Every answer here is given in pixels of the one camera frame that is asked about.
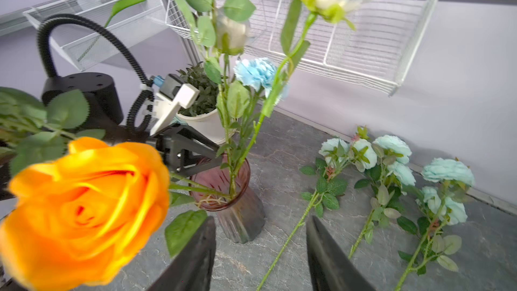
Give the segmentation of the small blue carnation stem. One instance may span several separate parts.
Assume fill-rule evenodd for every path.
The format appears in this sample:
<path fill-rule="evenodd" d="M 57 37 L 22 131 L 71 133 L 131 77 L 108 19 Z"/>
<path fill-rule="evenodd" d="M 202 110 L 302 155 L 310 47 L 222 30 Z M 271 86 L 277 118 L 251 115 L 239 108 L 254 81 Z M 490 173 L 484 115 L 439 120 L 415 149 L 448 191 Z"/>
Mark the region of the small blue carnation stem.
<path fill-rule="evenodd" d="M 277 67 L 268 58 L 239 60 L 226 98 L 231 124 L 239 132 L 238 149 L 253 145 L 262 123 L 288 95 L 288 64 Z"/>

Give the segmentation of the teal rose branch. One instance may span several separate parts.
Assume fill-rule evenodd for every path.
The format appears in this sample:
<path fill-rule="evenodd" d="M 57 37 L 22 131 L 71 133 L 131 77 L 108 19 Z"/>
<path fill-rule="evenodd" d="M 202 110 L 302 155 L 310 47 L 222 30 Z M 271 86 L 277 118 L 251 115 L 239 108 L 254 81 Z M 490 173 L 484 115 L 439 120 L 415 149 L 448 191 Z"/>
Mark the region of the teal rose branch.
<path fill-rule="evenodd" d="M 263 276 L 261 282 L 257 286 L 257 290 L 264 287 L 268 277 L 277 265 L 284 251 L 287 249 L 289 243 L 292 241 L 296 233 L 303 227 L 308 215 L 312 210 L 318 217 L 322 217 L 324 209 L 330 210 L 339 209 L 339 202 L 337 197 L 343 195 L 347 183 L 339 178 L 341 172 L 351 163 L 348 156 L 350 145 L 340 137 L 334 137 L 322 143 L 319 150 L 320 158 L 316 159 L 313 166 L 305 166 L 300 169 L 304 175 L 316 177 L 316 188 L 312 193 L 302 193 L 302 199 L 308 202 L 302 217 L 297 222 L 292 232 L 282 245 L 280 251 L 276 255 L 273 263 L 269 266 L 266 274 Z"/>
<path fill-rule="evenodd" d="M 463 224 L 468 215 L 464 206 L 467 191 L 475 185 L 475 177 L 469 166 L 454 158 L 435 158 L 422 168 L 421 176 L 432 186 L 415 191 L 416 204 L 421 217 L 416 222 L 400 217 L 399 226 L 409 230 L 415 227 L 419 242 L 412 254 L 399 252 L 406 263 L 395 289 L 402 290 L 411 273 L 422 276 L 427 265 L 435 262 L 444 269 L 458 272 L 458 265 L 450 258 L 462 247 L 463 240 L 455 234 L 446 234 L 448 226 Z"/>
<path fill-rule="evenodd" d="M 352 258 L 362 241 L 371 244 L 374 231 L 386 228 L 403 212 L 399 198 L 405 193 L 405 188 L 414 187 L 416 179 L 408 167 L 412 151 L 401 138 L 393 135 L 379 136 L 372 139 L 368 128 L 359 126 L 351 141 L 351 155 L 354 166 L 364 174 L 355 185 L 355 189 L 370 187 L 373 197 L 370 198 L 370 213 L 350 249 Z"/>

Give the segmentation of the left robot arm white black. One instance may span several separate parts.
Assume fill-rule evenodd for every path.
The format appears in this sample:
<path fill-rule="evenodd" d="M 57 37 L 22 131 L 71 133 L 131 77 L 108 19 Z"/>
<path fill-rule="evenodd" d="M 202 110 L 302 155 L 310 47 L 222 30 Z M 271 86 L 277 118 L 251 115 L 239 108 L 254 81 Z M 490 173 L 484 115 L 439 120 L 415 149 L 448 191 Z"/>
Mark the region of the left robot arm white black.
<path fill-rule="evenodd" d="M 71 98 L 65 107 L 71 115 L 79 114 L 79 103 L 86 102 L 88 115 L 81 125 L 73 125 L 78 133 L 83 129 L 98 129 L 102 140 L 109 144 L 126 141 L 146 143 L 156 148 L 164 164 L 181 176 L 191 177 L 200 172 L 219 167 L 222 157 L 219 145 L 188 125 L 173 119 L 183 107 L 191 106 L 198 97 L 196 88 L 177 75 L 153 79 L 158 87 L 153 110 L 146 115 L 154 122 L 150 129 L 130 131 L 122 126 L 124 116 L 118 99 L 114 79 L 95 72 L 49 78 L 45 84 L 42 101 L 50 106 L 57 98 Z"/>

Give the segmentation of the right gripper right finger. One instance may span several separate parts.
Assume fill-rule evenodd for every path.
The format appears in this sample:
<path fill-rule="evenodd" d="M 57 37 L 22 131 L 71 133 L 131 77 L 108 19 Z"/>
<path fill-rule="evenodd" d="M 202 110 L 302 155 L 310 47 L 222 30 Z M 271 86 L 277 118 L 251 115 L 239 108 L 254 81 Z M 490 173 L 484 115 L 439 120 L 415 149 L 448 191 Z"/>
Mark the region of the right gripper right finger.
<path fill-rule="evenodd" d="M 316 216 L 306 224 L 306 246 L 313 290 L 375 291 Z"/>

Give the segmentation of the dark ribbed glass vase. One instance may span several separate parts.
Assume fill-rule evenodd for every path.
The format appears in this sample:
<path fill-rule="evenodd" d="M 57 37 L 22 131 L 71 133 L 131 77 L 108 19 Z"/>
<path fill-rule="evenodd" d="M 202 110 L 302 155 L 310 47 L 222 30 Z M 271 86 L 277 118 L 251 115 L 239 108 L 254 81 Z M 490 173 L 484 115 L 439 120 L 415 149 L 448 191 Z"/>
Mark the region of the dark ribbed glass vase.
<path fill-rule="evenodd" d="M 231 202 L 218 195 L 209 197 L 192 191 L 190 195 L 200 203 L 201 209 L 215 214 L 224 234 L 234 243 L 245 244 L 253 241 L 265 226 L 265 210 L 262 201 L 250 188 L 251 169 L 246 159 L 236 176 L 238 195 Z M 204 187 L 228 193 L 230 173 L 228 168 L 211 168 L 190 177 Z"/>

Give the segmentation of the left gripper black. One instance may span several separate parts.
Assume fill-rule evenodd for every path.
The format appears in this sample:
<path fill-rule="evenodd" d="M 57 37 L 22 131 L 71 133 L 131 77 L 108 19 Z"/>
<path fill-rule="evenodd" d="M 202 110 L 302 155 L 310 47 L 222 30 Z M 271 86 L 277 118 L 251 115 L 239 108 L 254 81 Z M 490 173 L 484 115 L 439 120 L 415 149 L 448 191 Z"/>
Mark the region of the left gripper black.
<path fill-rule="evenodd" d="M 157 149 L 170 171 L 183 177 L 222 164 L 222 157 L 217 155 L 219 145 L 188 125 L 169 125 L 145 142 Z"/>

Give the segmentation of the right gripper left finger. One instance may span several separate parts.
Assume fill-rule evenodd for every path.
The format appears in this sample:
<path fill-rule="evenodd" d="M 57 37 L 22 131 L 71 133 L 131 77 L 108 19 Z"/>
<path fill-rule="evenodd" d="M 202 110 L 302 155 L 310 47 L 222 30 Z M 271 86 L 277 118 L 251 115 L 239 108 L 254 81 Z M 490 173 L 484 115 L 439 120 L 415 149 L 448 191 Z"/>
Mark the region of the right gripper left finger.
<path fill-rule="evenodd" d="M 214 219 L 205 219 L 186 247 L 148 289 L 208 291 L 216 253 L 215 230 Z"/>

